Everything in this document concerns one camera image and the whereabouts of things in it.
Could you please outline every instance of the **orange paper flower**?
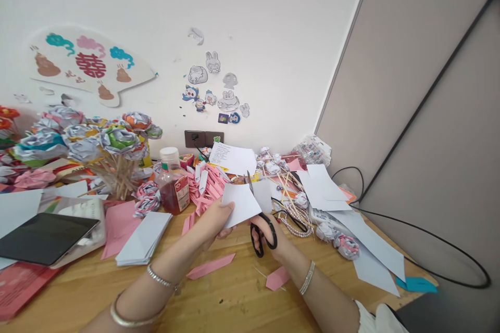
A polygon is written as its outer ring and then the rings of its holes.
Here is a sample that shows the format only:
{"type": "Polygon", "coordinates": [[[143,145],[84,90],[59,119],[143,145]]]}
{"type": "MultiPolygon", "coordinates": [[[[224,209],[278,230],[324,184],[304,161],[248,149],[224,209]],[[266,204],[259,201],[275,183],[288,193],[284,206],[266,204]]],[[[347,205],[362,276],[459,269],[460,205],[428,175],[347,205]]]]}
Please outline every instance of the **orange paper flower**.
{"type": "Polygon", "coordinates": [[[14,108],[0,107],[0,117],[13,119],[19,116],[19,112],[14,108]]]}
{"type": "Polygon", "coordinates": [[[0,130],[8,129],[11,125],[12,122],[10,122],[9,120],[0,118],[0,130]]]}

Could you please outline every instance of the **wooden desk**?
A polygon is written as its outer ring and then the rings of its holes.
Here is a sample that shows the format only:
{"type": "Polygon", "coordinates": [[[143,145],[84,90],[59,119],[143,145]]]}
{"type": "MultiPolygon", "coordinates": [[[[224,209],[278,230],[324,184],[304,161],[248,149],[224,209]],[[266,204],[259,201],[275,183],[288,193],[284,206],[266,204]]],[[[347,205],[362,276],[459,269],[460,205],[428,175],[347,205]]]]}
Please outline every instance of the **wooden desk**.
{"type": "MultiPolygon", "coordinates": [[[[158,256],[176,241],[182,232],[184,219],[192,213],[190,205],[181,215],[173,217],[156,249],[158,256]]],[[[367,223],[392,246],[404,253],[378,228],[367,223]]],[[[421,294],[399,289],[400,298],[358,279],[354,265],[333,247],[313,237],[298,238],[283,230],[293,243],[316,262],[328,277],[352,298],[370,311],[387,303],[393,309],[407,305],[421,294]]],[[[116,295],[146,269],[145,266],[116,267],[114,257],[101,261],[103,250],[96,250],[77,260],[57,276],[9,324],[9,332],[74,332],[82,328],[116,295]]],[[[185,279],[177,295],[172,297],[162,320],[153,331],[158,332],[318,332],[319,327],[297,288],[289,281],[273,292],[266,288],[266,279],[255,268],[268,275],[280,265],[270,250],[262,259],[255,256],[249,227],[240,225],[226,240],[216,240],[194,266],[236,253],[233,262],[198,280],[185,279]]],[[[426,272],[405,263],[408,277],[424,277],[438,283],[426,272]]]]}

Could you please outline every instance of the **hand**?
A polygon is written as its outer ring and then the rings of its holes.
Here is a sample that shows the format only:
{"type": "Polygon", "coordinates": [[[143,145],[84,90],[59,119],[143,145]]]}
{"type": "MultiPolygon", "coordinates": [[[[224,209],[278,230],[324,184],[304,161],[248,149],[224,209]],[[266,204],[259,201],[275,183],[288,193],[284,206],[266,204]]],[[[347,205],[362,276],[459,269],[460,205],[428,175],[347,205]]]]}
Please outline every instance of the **hand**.
{"type": "MultiPolygon", "coordinates": [[[[282,258],[283,254],[287,252],[287,248],[289,248],[289,246],[291,246],[292,244],[286,237],[285,233],[280,227],[280,224],[278,224],[278,221],[276,221],[274,216],[268,213],[264,213],[264,215],[266,215],[269,218],[269,220],[271,220],[271,223],[274,226],[274,231],[276,232],[276,240],[278,241],[278,246],[274,250],[271,250],[272,257],[281,262],[280,259],[282,258]]],[[[269,243],[271,245],[274,245],[271,228],[262,217],[254,216],[250,219],[250,222],[257,225],[259,229],[262,231],[262,234],[269,241],[269,243]]],[[[252,237],[254,239],[255,248],[257,249],[257,251],[259,251],[260,250],[259,234],[256,232],[255,229],[252,230],[252,237]]]]}
{"type": "Polygon", "coordinates": [[[191,229],[200,235],[204,250],[210,247],[215,238],[224,239],[233,231],[233,228],[222,228],[234,210],[234,202],[223,206],[221,201],[222,197],[213,202],[191,229]]]}

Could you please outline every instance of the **blue paper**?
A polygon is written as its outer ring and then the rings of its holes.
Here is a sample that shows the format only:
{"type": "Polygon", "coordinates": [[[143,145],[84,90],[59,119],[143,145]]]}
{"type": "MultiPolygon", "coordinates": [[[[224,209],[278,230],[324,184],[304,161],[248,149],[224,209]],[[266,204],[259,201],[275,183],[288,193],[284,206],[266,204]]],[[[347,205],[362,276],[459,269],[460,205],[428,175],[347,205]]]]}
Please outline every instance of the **blue paper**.
{"type": "Polygon", "coordinates": [[[406,283],[404,283],[399,277],[396,277],[396,284],[400,288],[407,291],[432,293],[438,292],[436,286],[422,277],[406,277],[406,283]]]}

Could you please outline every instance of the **bangle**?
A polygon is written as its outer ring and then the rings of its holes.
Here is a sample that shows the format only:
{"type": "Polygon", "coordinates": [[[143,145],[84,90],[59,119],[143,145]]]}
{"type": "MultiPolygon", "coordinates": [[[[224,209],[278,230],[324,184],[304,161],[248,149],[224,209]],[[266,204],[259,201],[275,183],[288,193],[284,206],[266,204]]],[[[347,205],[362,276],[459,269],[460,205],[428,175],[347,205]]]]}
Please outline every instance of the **bangle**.
{"type": "Polygon", "coordinates": [[[128,320],[125,320],[124,318],[122,318],[120,315],[118,315],[118,312],[116,311],[116,302],[118,301],[118,298],[120,297],[120,295],[121,295],[121,293],[118,294],[115,301],[112,303],[110,313],[111,313],[111,318],[113,319],[113,321],[115,323],[117,323],[119,326],[122,326],[124,328],[139,328],[139,327],[142,327],[144,325],[152,324],[158,320],[158,318],[161,316],[161,314],[165,310],[165,308],[162,308],[160,312],[158,312],[155,316],[153,316],[152,318],[150,318],[148,320],[142,320],[142,321],[138,321],[138,322],[128,321],[128,320]]]}
{"type": "Polygon", "coordinates": [[[173,292],[176,292],[177,289],[179,288],[179,284],[172,284],[172,283],[164,280],[160,276],[158,276],[156,273],[154,273],[153,270],[151,269],[151,264],[147,266],[147,272],[154,281],[159,282],[160,284],[162,284],[165,287],[173,288],[173,292]]]}
{"type": "Polygon", "coordinates": [[[301,295],[304,295],[306,293],[307,288],[309,287],[309,284],[311,283],[311,279],[313,277],[315,266],[316,265],[315,265],[314,261],[311,261],[311,267],[309,268],[309,273],[307,274],[306,279],[304,281],[304,284],[302,285],[302,288],[301,288],[301,295]]]}

